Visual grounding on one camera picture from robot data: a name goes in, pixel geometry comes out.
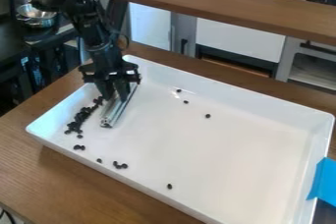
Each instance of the stainless steel bowl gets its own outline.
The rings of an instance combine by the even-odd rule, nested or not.
[[[50,28],[54,26],[57,13],[45,12],[25,4],[17,9],[17,20],[31,28]]]

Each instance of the coffee bean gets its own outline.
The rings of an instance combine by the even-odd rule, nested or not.
[[[93,102],[95,103],[92,107],[82,107],[81,111],[75,115],[75,121],[69,123],[68,130],[64,132],[65,134],[70,134],[71,132],[78,133],[77,138],[82,139],[82,133],[81,130],[82,124],[84,121],[88,119],[88,117],[92,114],[92,112],[99,107],[99,105],[103,104],[103,98],[102,96],[99,96],[98,98],[93,99]]]
[[[74,146],[74,149],[82,149],[82,147],[81,147],[79,144],[76,144],[76,145]]]

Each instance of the wooden table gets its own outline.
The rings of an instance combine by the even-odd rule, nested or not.
[[[246,28],[336,45],[336,7],[302,0],[127,0]]]
[[[336,115],[335,96],[279,83],[175,53],[133,43],[127,53]],[[73,71],[0,118],[0,201],[36,224],[200,223],[158,200],[42,147],[25,127],[83,85]],[[333,136],[329,156],[336,158]],[[325,204],[316,224],[335,223]]]

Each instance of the white tray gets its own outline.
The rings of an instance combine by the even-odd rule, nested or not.
[[[142,83],[116,128],[100,128],[96,111],[83,125],[82,140],[63,134],[74,115],[99,95],[86,84],[27,131],[46,146],[207,223],[311,223],[316,200],[306,197],[315,165],[327,153],[332,115],[125,58],[140,65]],[[75,144],[86,150],[73,150]],[[115,169],[114,160],[129,168]]]

